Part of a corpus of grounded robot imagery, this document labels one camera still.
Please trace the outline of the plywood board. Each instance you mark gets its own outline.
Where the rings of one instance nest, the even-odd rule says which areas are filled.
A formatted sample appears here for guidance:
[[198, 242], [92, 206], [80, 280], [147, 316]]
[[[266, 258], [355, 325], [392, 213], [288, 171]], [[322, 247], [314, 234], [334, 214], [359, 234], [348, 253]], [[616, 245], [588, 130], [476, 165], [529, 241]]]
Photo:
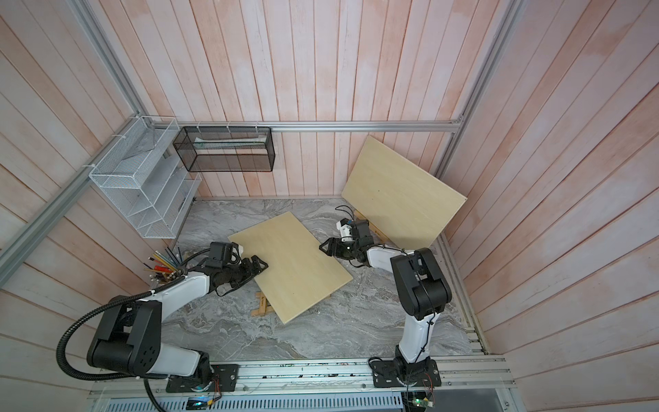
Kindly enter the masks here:
[[319, 250], [320, 243], [290, 212], [229, 239], [247, 256], [256, 255], [268, 264], [255, 281], [283, 324], [353, 280], [336, 259]]
[[467, 197], [368, 137], [342, 198], [397, 247], [430, 247]]

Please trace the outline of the wooden easel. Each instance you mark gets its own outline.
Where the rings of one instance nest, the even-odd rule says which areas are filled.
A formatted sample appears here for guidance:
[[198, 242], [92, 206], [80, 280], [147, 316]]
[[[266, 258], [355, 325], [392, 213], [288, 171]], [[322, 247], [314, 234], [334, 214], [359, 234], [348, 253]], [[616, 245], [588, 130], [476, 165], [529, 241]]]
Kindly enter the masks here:
[[377, 240], [377, 242], [385, 245], [391, 245], [392, 247], [395, 246], [395, 244], [390, 240], [390, 238], [384, 234], [382, 230], [377, 228], [371, 221], [369, 221], [363, 214], [360, 213], [360, 211], [355, 210], [355, 220], [359, 221], [357, 224], [358, 227], [358, 232], [360, 237], [365, 237], [367, 236], [367, 232], [365, 229], [365, 226], [361, 224], [362, 221], [367, 221], [369, 223], [369, 234], [374, 238], [374, 240]]
[[258, 307], [257, 309], [251, 311], [252, 317], [264, 317], [265, 315], [275, 311], [262, 292], [257, 292], [255, 295], [257, 298]]

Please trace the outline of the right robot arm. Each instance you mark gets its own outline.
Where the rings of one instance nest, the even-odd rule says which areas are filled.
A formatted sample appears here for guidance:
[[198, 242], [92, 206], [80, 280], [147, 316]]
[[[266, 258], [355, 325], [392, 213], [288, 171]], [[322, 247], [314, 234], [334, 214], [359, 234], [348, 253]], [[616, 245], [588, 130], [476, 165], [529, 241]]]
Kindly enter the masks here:
[[369, 221], [342, 219], [337, 223], [340, 236], [319, 246], [324, 254], [356, 261], [358, 266], [393, 274], [401, 306], [406, 313], [403, 337], [395, 357], [377, 356], [367, 363], [377, 388], [441, 385], [437, 363], [430, 355], [434, 326], [446, 305], [452, 301], [451, 288], [428, 248], [406, 251], [373, 240]]

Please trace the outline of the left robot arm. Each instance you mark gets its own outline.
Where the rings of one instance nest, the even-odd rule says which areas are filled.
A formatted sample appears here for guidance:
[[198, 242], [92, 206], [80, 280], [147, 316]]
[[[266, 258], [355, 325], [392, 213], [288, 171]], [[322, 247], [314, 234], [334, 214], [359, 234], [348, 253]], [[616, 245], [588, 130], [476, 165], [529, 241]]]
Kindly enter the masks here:
[[162, 321], [206, 295], [223, 297], [242, 288], [269, 265], [254, 255], [243, 257], [236, 243], [213, 242], [180, 261], [174, 278], [144, 297], [118, 296], [101, 311], [101, 322], [87, 354], [91, 367], [124, 376], [155, 375], [211, 380], [209, 355], [161, 341]]

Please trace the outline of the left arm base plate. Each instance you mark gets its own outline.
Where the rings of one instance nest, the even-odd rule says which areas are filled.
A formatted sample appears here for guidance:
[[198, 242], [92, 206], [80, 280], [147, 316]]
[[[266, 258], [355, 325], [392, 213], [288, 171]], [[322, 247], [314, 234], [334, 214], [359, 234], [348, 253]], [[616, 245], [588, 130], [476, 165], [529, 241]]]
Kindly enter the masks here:
[[166, 393], [232, 392], [235, 391], [239, 370], [238, 364], [200, 366], [189, 377], [171, 377], [166, 385]]

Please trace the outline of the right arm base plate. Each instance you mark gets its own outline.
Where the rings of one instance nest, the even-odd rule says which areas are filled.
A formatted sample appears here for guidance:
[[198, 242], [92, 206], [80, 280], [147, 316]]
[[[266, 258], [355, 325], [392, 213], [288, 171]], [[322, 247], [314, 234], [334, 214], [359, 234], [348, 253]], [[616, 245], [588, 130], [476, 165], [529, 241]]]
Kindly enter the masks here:
[[435, 360], [427, 358], [415, 364], [408, 364], [403, 358], [383, 360], [372, 357], [367, 361], [373, 385], [376, 388], [428, 387], [434, 389], [442, 385]]

